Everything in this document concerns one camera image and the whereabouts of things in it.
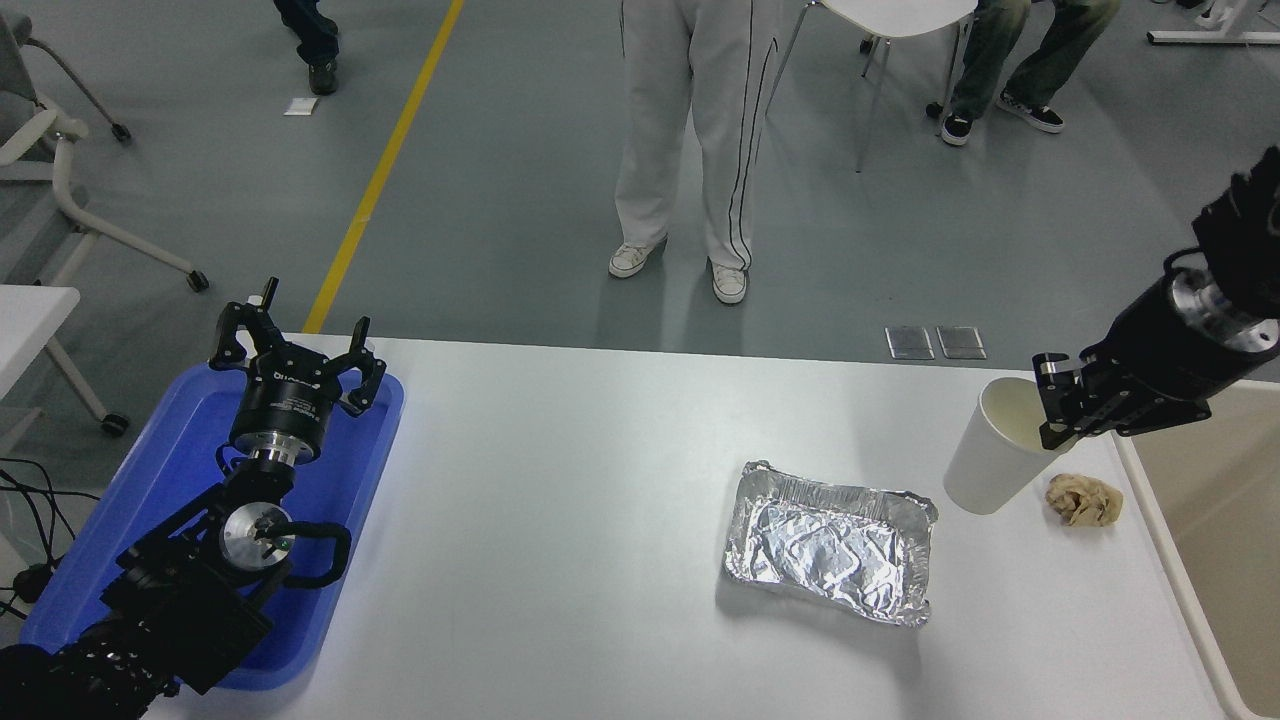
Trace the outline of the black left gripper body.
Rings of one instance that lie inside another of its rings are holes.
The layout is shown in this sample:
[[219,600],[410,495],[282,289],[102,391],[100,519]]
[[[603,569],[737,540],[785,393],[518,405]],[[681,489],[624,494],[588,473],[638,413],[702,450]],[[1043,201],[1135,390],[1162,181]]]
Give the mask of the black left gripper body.
[[247,386],[230,442],[241,451],[266,433],[289,436],[308,451],[320,451],[334,404],[340,397],[338,374],[323,368],[329,357],[317,352],[265,352],[247,369]]

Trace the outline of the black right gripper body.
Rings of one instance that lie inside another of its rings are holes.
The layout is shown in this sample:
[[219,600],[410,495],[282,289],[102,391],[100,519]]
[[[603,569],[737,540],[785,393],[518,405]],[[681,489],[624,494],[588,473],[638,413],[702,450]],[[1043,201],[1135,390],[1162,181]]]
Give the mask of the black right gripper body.
[[1215,396],[1277,356],[1277,319],[1233,302],[1211,275],[1166,275],[1085,350],[1085,387],[1129,380],[1166,398]]

